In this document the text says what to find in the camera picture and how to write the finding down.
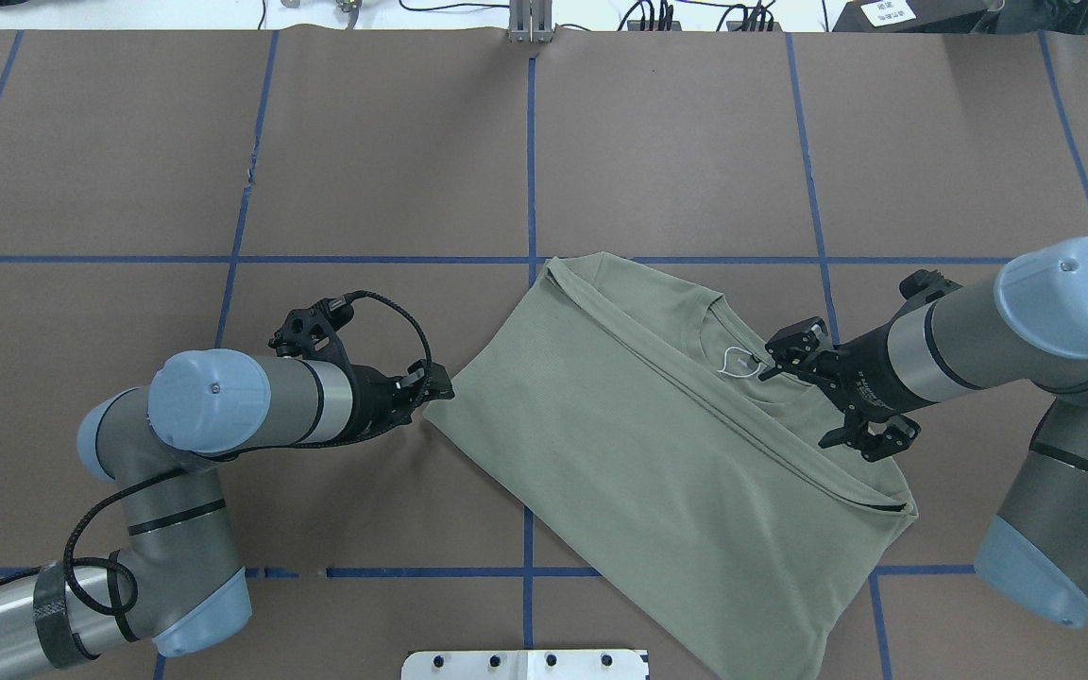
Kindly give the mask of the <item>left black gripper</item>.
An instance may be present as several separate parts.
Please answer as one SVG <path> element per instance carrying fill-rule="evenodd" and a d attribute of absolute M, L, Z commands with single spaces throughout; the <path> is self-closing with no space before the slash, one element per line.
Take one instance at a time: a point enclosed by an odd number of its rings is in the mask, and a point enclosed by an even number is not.
<path fill-rule="evenodd" d="M 351 378 L 351 444 L 410 423 L 420 405 L 456 396 L 443 364 L 410 364 L 404 376 L 387 376 L 376 367 L 354 364 Z"/>

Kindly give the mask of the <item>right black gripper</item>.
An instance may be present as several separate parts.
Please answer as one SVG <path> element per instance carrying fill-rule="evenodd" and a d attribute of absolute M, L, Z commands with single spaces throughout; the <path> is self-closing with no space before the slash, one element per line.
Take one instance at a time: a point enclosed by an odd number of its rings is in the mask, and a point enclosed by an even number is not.
<path fill-rule="evenodd" d="M 820 448 L 845 445 L 877 462 L 906 452 L 918 438 L 919 423 L 907 415 L 923 408 L 923 398 L 895 376 L 879 341 L 856 339 L 830 349 L 827 322 L 811 317 L 778 329 L 765 349 L 770 364 L 761 370 L 761 382 L 787 375 L 816 384 L 841 410 L 841 426 L 821 435 Z"/>

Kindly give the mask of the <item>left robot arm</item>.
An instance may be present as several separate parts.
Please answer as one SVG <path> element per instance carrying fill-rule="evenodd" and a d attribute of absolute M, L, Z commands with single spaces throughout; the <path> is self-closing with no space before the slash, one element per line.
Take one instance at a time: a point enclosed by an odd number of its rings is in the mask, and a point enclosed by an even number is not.
<path fill-rule="evenodd" d="M 0 584 L 0 679 L 95 662 L 151 640 L 164 657 L 208 650 L 246 627 L 254 606 L 230 526 L 220 466 L 242 453 L 363 442 L 448 400 L 445 367 L 419 361 L 405 376 L 366 366 L 259 358 L 228 349 L 170 357 L 143 387 L 86 415 L 79 459 L 116 494 L 128 543 Z"/>

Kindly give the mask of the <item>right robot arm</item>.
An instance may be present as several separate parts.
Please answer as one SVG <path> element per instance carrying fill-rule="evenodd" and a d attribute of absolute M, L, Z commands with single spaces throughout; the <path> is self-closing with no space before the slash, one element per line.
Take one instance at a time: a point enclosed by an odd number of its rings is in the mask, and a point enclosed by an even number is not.
<path fill-rule="evenodd" d="M 1014 415 L 1027 443 L 973 558 L 984 584 L 1042 619 L 1088 623 L 1088 237 L 1023 254 L 988 277 L 937 270 L 899 285 L 902 305 L 833 343 L 813 316 L 765 345 L 761 379 L 795 378 L 834 409 L 813 435 L 879 465 L 907 452 L 920 417 L 976 400 L 984 425 Z"/>

